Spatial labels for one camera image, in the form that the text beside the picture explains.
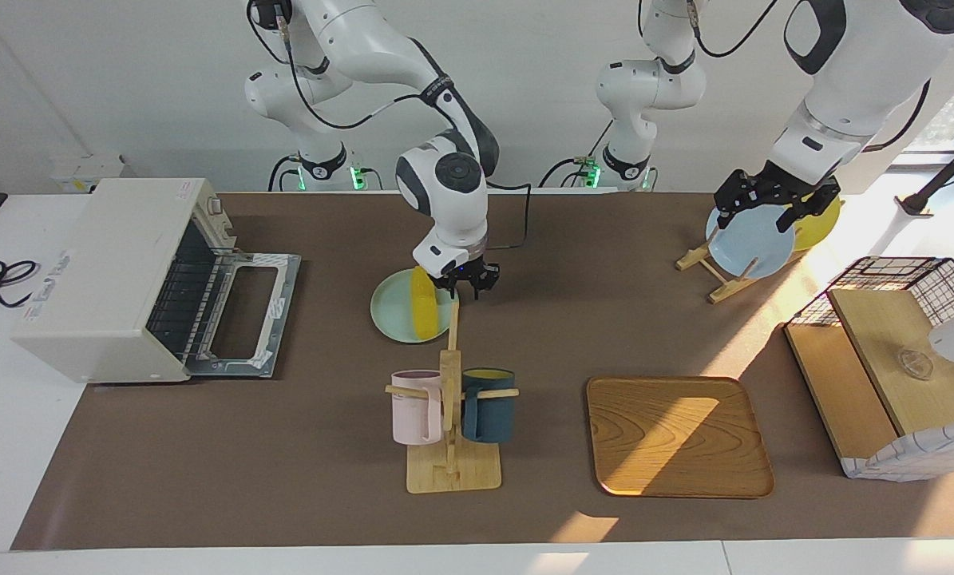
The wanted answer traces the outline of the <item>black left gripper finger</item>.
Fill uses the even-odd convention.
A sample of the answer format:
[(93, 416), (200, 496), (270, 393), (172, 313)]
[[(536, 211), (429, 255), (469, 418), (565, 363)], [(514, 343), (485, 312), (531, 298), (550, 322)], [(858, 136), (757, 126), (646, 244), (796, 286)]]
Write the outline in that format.
[(841, 186), (821, 185), (808, 196), (802, 196), (797, 190), (786, 186), (779, 186), (778, 190), (788, 204), (783, 214), (776, 219), (776, 227), (779, 232), (787, 232), (800, 219), (822, 215), (832, 201), (838, 199)]
[(744, 171), (733, 171), (714, 193), (718, 221), (731, 221), (740, 212), (757, 206), (755, 179)]

